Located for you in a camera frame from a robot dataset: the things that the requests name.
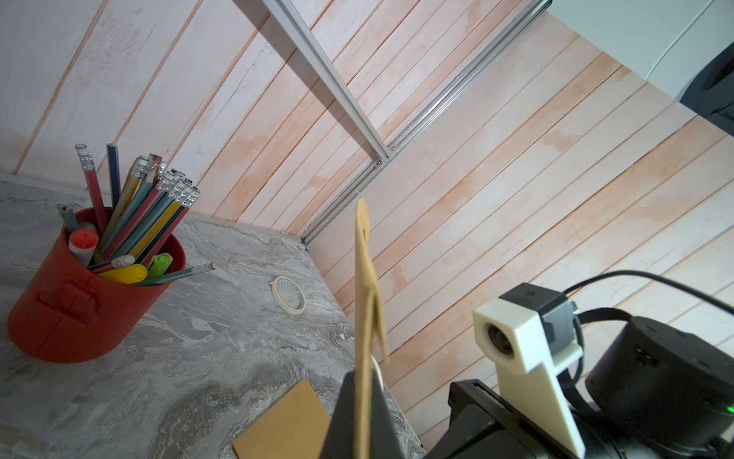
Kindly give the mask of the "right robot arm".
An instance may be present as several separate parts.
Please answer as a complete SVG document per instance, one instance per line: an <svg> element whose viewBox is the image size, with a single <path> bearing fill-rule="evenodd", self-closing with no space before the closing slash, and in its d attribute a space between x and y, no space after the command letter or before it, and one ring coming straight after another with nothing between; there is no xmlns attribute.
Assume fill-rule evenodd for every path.
<svg viewBox="0 0 734 459"><path fill-rule="evenodd" d="M556 1L403 155L417 220L383 275L396 346L383 374L426 449L452 380L497 376L473 311L523 282L674 323L726 351L733 320L630 271L733 296L733 140L645 80L612 44L645 45L729 1Z"/></svg>

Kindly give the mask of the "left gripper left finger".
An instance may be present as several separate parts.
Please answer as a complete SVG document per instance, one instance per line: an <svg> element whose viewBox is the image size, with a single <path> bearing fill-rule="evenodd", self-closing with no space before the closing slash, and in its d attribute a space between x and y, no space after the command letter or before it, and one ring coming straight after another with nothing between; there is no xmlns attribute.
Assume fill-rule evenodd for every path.
<svg viewBox="0 0 734 459"><path fill-rule="evenodd" d="M332 416L320 459L352 459L355 441L356 389L355 373L345 375Z"/></svg>

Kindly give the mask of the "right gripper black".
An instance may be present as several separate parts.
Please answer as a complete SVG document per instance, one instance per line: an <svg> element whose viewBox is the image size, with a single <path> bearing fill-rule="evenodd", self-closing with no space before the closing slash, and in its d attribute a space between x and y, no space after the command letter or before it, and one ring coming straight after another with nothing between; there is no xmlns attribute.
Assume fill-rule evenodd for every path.
<svg viewBox="0 0 734 459"><path fill-rule="evenodd" d="M447 432L429 458L573 458L497 392L476 379L453 382ZM572 412L587 458L658 458L659 453L599 416Z"/></svg>

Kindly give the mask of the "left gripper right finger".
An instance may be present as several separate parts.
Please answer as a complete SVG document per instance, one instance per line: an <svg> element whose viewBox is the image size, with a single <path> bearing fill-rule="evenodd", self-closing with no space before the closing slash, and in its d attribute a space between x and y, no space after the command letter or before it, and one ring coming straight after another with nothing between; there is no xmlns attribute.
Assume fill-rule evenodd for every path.
<svg viewBox="0 0 734 459"><path fill-rule="evenodd" d="M403 450L376 372L372 377L370 458L403 459Z"/></svg>

